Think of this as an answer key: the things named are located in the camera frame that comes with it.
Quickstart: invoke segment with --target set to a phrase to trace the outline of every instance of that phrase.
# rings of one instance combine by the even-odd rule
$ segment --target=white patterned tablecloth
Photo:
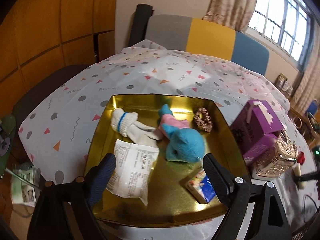
[[[302,173],[316,169],[308,145],[287,116],[289,101],[264,76],[220,58],[167,50],[144,40],[71,78],[23,121],[19,137],[46,180],[67,183],[83,174],[104,107],[112,95],[128,93],[211,99],[229,125],[248,100],[266,100],[287,126],[291,140],[306,154]],[[288,171],[275,184],[294,227],[303,224],[305,194],[320,205],[315,182],[298,191]],[[306,205],[309,218],[315,208],[310,201]]]

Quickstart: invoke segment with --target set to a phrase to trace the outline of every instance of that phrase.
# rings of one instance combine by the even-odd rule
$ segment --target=gold glittery bag
[[[274,147],[262,154],[252,165],[252,178],[269,180],[279,177],[297,161],[297,147],[286,130],[281,130]]]

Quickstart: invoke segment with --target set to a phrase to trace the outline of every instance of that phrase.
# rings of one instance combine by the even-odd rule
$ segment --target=small box
[[[265,100],[249,100],[230,127],[247,164],[273,147],[283,128]]]
[[[216,195],[203,169],[186,183],[186,188],[200,204],[209,203]]]

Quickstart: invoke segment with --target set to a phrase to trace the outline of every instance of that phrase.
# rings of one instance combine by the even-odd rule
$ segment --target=blue stuffed animal
[[[161,121],[159,130],[170,140],[166,159],[174,162],[196,163],[204,156],[204,141],[201,134],[189,127],[188,120],[177,120],[168,105],[158,112]]]

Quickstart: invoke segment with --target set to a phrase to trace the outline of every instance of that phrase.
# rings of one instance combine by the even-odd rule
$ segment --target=white package
[[[148,205],[148,178],[159,149],[117,139],[114,148],[116,169],[107,190],[125,198],[139,198]]]

